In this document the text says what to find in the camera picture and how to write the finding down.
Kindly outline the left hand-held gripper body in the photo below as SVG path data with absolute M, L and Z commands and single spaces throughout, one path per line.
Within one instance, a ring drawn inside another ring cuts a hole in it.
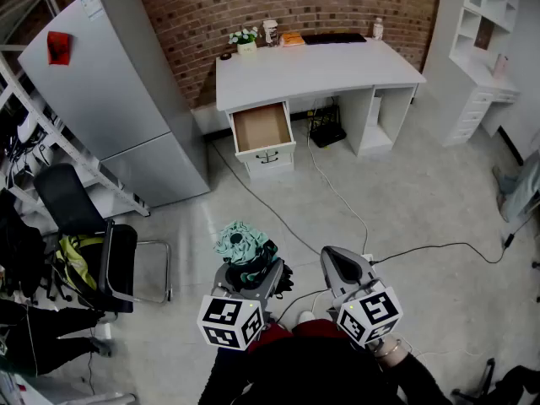
M 203 296 L 197 325 L 208 345 L 246 350 L 265 327 L 265 310 L 271 288 L 227 290 L 220 283 Z

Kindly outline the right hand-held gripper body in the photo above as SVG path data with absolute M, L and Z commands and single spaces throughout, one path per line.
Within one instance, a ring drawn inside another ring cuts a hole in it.
M 394 330 L 403 311 L 393 287 L 377 284 L 369 293 L 345 300 L 337 315 L 337 327 L 353 343 L 364 347 Z

